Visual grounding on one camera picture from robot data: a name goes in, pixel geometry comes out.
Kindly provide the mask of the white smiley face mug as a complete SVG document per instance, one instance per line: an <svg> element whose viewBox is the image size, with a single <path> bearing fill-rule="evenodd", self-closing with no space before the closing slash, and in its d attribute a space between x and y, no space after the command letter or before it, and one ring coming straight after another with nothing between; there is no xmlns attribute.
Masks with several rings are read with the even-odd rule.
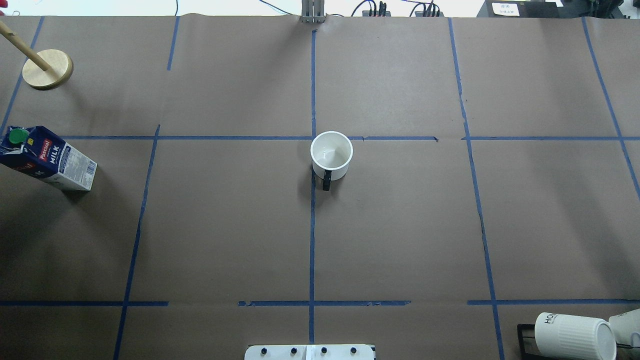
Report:
<svg viewBox="0 0 640 360"><path fill-rule="evenodd" d="M350 139L338 131L318 134L310 145L311 168L320 178L322 191L329 191L331 184L345 177L354 157Z"/></svg>

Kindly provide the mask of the blue Pascual milk carton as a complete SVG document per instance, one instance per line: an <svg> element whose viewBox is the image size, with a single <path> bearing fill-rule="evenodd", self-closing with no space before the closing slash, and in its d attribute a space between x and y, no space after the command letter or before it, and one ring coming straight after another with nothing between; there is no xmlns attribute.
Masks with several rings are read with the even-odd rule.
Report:
<svg viewBox="0 0 640 360"><path fill-rule="evenodd" d="M44 126L9 126L0 162L60 191L91 191L98 169L93 159Z"/></svg>

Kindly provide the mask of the black box with white label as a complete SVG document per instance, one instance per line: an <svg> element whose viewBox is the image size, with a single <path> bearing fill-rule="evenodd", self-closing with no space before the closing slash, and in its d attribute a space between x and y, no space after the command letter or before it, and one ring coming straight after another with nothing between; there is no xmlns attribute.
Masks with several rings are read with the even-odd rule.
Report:
<svg viewBox="0 0 640 360"><path fill-rule="evenodd" d="M485 0L476 18L558 19L560 12L555 1Z"/></svg>

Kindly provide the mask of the white ribbed HOME mug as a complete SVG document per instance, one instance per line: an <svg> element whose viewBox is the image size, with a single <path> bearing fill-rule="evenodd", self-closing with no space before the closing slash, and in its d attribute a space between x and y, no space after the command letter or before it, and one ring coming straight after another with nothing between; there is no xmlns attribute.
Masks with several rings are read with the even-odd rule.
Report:
<svg viewBox="0 0 640 360"><path fill-rule="evenodd" d="M542 312L534 324L535 344L549 358L615 360L617 341L609 322L598 317Z"/></svg>

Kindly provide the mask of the wooden stand with round base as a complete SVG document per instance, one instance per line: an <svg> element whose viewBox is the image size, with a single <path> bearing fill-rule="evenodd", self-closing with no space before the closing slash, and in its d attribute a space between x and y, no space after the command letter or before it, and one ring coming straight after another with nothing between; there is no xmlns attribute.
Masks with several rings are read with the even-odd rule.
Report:
<svg viewBox="0 0 640 360"><path fill-rule="evenodd" d="M38 91L49 91L64 84L73 75L74 63L66 52L55 48L37 52L4 22L0 23L0 32L27 57L22 67L22 78L30 87Z"/></svg>

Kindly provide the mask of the grey aluminium frame post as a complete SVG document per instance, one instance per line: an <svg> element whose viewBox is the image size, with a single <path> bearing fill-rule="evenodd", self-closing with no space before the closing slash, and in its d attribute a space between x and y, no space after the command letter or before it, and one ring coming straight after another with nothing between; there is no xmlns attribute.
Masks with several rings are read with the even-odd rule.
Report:
<svg viewBox="0 0 640 360"><path fill-rule="evenodd" d="M324 0L301 0L301 23L322 24L326 21Z"/></svg>

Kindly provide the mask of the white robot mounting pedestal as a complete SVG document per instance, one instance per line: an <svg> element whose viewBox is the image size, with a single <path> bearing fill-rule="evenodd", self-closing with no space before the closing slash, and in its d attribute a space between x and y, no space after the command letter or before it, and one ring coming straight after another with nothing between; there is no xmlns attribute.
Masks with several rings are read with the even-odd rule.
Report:
<svg viewBox="0 0 640 360"><path fill-rule="evenodd" d="M372 344L265 344L251 345L245 360L375 360Z"/></svg>

